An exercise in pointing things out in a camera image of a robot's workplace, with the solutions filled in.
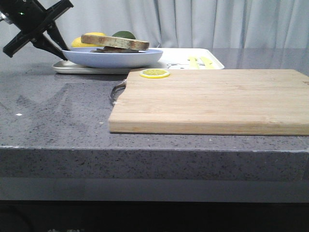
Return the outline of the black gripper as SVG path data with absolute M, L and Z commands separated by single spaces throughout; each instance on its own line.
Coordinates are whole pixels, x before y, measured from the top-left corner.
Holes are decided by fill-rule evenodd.
M 1 21 L 14 24 L 20 29 L 20 32 L 4 46 L 3 52 L 13 57 L 31 42 L 34 47 L 67 60 L 62 51 L 69 48 L 59 32 L 56 20 L 72 7 L 73 4 L 69 0 L 60 0 L 47 9 L 37 0 L 2 0 Z

